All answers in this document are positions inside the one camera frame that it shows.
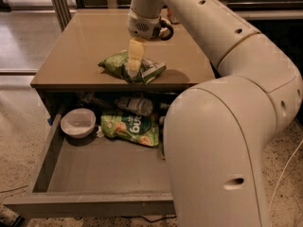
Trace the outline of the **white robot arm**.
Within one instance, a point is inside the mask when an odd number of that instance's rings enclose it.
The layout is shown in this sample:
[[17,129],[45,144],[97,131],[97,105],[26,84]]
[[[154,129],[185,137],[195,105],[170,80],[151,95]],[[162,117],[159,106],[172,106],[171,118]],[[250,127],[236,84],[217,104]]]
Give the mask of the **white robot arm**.
[[164,148],[180,227],[271,227],[264,147],[295,118],[302,77],[258,29],[218,0],[132,0],[128,29],[168,6],[219,73],[170,105]]

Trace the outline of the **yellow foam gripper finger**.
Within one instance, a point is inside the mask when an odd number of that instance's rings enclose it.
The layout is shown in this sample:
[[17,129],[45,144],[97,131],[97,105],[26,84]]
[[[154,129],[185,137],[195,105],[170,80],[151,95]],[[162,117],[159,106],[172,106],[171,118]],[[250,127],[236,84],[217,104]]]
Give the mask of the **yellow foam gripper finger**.
[[134,78],[139,73],[141,61],[145,54],[145,41],[139,37],[130,40],[128,53],[128,74]]

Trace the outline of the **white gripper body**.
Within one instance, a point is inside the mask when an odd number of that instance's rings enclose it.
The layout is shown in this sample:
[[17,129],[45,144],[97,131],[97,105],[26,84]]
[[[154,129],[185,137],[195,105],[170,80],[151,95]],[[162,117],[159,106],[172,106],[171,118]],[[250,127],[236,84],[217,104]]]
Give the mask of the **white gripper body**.
[[167,41],[174,34],[174,29],[170,22],[161,16],[144,18],[137,15],[132,9],[128,14],[127,27],[131,36],[140,37],[144,40],[160,39]]

